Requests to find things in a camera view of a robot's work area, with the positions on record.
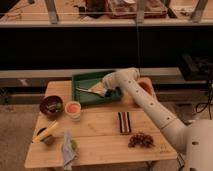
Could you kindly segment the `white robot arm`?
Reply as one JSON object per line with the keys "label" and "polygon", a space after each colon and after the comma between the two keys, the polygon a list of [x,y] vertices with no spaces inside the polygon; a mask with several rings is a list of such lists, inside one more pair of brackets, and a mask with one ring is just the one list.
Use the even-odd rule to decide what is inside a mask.
{"label": "white robot arm", "polygon": [[128,92],[170,145],[185,155],[184,171],[213,171],[213,120],[196,120],[186,126],[137,83],[139,77],[138,69],[127,68],[107,74],[102,82],[107,89],[120,87]]}

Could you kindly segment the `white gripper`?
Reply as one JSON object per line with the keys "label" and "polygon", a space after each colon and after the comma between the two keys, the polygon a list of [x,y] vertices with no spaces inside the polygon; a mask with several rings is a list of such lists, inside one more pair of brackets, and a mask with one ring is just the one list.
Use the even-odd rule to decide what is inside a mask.
{"label": "white gripper", "polygon": [[102,79],[102,83],[106,89],[106,97],[110,97],[119,88],[114,72],[105,75]]}

